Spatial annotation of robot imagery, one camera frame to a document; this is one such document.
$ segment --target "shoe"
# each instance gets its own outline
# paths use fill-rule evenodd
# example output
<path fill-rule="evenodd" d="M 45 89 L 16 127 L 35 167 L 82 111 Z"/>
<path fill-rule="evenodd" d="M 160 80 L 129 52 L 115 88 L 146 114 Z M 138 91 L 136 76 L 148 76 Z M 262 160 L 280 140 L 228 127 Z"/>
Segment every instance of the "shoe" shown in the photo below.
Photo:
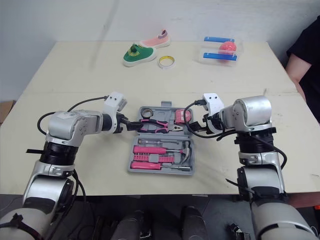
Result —
<path fill-rule="evenodd" d="M 143 47 L 133 44 L 123 56 L 123 64 L 127 67 L 150 62 L 157 56 L 157 51 L 153 47 Z"/>
<path fill-rule="evenodd" d="M 171 43 L 170 37 L 167 30 L 163 29 L 161 34 L 149 39 L 140 42 L 140 45 L 143 47 L 153 47 L 153 48 L 163 48 L 169 46 Z"/>

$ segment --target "black shirt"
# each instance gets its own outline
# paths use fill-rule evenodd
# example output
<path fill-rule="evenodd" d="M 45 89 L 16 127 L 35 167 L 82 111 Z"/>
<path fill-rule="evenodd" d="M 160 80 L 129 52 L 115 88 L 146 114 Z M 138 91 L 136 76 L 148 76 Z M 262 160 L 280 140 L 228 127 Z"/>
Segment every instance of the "black shirt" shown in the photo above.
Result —
<path fill-rule="evenodd" d="M 320 123 L 320 16 L 301 33 L 298 40 L 286 52 L 311 64 L 301 79 L 300 86 L 306 104 Z"/>

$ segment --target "pink shoe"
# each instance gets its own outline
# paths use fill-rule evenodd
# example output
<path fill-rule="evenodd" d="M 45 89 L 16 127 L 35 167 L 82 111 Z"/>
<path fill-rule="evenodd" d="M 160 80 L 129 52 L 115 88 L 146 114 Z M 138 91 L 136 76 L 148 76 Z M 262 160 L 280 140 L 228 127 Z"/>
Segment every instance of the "pink shoe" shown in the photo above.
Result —
<path fill-rule="evenodd" d="M 171 43 L 171 40 L 168 35 L 168 32 L 165 29 L 163 29 L 160 35 L 149 40 L 141 41 L 140 45 L 145 48 L 150 48 L 150 47 L 163 48 L 163 47 L 169 46 L 170 43 Z"/>

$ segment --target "person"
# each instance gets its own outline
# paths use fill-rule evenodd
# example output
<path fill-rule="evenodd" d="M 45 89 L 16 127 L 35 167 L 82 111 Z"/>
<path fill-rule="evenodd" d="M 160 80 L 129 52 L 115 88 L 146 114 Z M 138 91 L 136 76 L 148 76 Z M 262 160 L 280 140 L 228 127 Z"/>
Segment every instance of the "person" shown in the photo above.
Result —
<path fill-rule="evenodd" d="M 286 52 L 286 72 L 320 123 L 320 16 Z"/>

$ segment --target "gray tool case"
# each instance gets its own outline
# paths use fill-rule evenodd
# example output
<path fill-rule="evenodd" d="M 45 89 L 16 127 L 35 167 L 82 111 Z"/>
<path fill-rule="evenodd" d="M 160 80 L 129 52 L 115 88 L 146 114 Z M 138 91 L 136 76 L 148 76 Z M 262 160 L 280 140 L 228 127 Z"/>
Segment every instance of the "gray tool case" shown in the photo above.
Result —
<path fill-rule="evenodd" d="M 151 109 L 153 115 L 149 118 L 151 120 L 165 121 L 168 122 L 168 126 L 172 126 L 175 122 L 176 110 L 183 108 L 175 108 L 171 107 L 171 101 L 162 101 L 161 107 L 154 106 L 142 106 L 138 112 L 137 120 L 143 120 L 141 115 L 141 111 L 144 109 Z M 192 122 L 193 113 L 189 109 Z M 155 174 L 175 174 L 175 175 L 193 175 L 195 172 L 195 151 L 194 143 L 191 140 L 190 132 L 187 129 L 187 126 L 183 123 L 177 124 L 183 127 L 182 131 L 169 131 L 168 133 L 146 133 L 146 132 L 138 132 L 138 136 L 136 136 L 133 140 L 133 145 L 131 148 L 131 154 L 129 159 L 128 171 L 135 173 L 155 173 Z M 147 130 L 156 130 L 161 127 L 153 124 L 145 124 L 143 126 L 144 129 Z M 185 158 L 184 153 L 180 152 L 167 152 L 165 154 L 149 154 L 149 153 L 134 153 L 134 150 L 138 147 L 157 147 L 157 148 L 166 148 L 169 150 L 182 150 L 187 152 L 187 148 L 189 147 L 188 156 Z M 152 163 L 159 166 L 160 169 L 135 169 L 132 168 L 132 164 L 136 163 Z"/>

